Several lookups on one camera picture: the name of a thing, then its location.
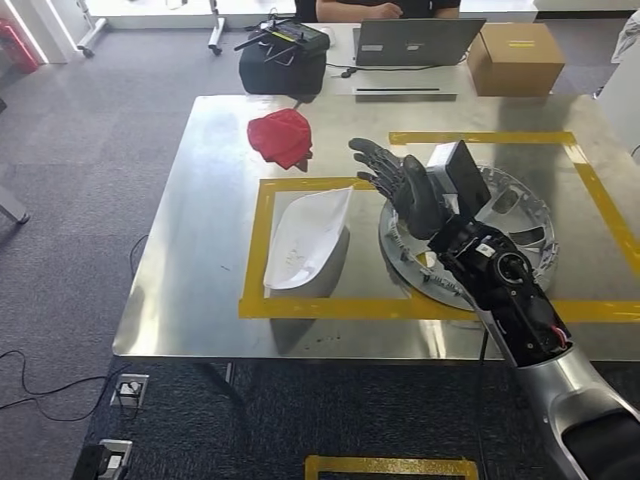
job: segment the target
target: white paper boat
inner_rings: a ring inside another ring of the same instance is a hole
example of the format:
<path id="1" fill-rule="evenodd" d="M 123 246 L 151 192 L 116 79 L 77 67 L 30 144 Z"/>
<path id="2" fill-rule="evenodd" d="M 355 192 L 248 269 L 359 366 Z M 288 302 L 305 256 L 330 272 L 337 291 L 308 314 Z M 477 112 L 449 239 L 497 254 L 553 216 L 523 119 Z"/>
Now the white paper boat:
<path id="1" fill-rule="evenodd" d="M 282 214 L 264 274 L 272 290 L 296 288 L 318 275 L 334 251 L 353 187 L 306 195 Z"/>

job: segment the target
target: black shirt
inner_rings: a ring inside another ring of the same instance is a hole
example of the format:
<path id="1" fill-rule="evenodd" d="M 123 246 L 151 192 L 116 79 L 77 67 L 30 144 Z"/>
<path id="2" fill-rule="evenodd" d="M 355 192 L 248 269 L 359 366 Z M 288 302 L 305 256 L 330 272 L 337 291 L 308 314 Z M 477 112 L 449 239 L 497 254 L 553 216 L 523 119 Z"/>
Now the black shirt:
<path id="1" fill-rule="evenodd" d="M 457 8 L 460 0 L 337 0 L 350 5 L 382 5 L 391 1 L 402 9 L 402 18 L 430 18 L 441 8 Z M 296 17 L 303 22 L 317 22 L 315 0 L 296 0 Z"/>
<path id="2" fill-rule="evenodd" d="M 460 0 L 338 0 L 339 3 L 349 5 L 382 5 L 383 3 L 395 3 L 402 9 L 400 18 L 430 18 L 436 10 L 441 8 L 457 8 Z"/>

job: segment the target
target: circular metal plate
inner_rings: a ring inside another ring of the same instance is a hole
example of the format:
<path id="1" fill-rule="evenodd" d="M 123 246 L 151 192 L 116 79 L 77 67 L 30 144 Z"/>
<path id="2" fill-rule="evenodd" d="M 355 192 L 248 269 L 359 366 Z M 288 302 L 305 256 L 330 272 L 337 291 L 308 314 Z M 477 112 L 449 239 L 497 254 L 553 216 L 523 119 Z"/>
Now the circular metal plate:
<path id="1" fill-rule="evenodd" d="M 493 167 L 478 168 L 491 199 L 475 218 L 509 235 L 531 262 L 536 281 L 546 290 L 558 256 L 549 208 L 508 173 Z M 389 202 L 380 213 L 378 234 L 383 255 L 404 281 L 438 302 L 472 310 L 457 281 L 445 270 L 429 249 L 428 242 L 411 236 L 398 222 Z"/>

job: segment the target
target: red wire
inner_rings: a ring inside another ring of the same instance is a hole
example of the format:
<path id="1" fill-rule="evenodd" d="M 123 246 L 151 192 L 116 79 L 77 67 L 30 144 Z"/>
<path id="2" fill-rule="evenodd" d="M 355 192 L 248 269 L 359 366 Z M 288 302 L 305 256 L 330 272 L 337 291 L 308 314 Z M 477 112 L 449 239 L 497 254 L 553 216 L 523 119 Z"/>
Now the red wire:
<path id="1" fill-rule="evenodd" d="M 563 335 L 559 328 L 556 327 L 555 325 L 552 325 L 551 329 L 553 331 L 553 333 L 555 333 L 558 336 L 558 338 L 560 339 L 560 346 L 562 348 L 565 348 L 567 346 L 567 342 L 565 340 L 565 335 Z"/>

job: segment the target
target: yellow tape square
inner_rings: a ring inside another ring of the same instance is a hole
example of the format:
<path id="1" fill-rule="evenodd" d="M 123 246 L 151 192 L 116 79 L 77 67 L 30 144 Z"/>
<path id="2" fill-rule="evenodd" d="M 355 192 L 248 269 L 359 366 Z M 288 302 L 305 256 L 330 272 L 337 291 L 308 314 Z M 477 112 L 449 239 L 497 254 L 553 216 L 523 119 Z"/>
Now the yellow tape square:
<path id="1" fill-rule="evenodd" d="M 478 469 L 475 463 L 469 460 L 321 457 L 318 455 L 309 455 L 305 459 L 304 480 L 318 480 L 320 472 L 438 475 L 478 480 Z"/>
<path id="2" fill-rule="evenodd" d="M 391 132 L 392 146 L 411 143 L 561 144 L 626 262 L 640 272 L 640 247 L 595 171 L 571 132 Z M 373 190 L 355 177 L 276 178 L 260 180 L 245 277 L 239 318 L 314 318 L 339 320 L 428 319 L 475 320 L 462 311 L 411 291 L 404 299 L 371 298 L 265 298 L 263 277 L 269 254 L 275 195 L 278 192 L 322 191 L 353 186 Z M 555 300 L 565 322 L 634 322 L 640 320 L 638 301 Z"/>

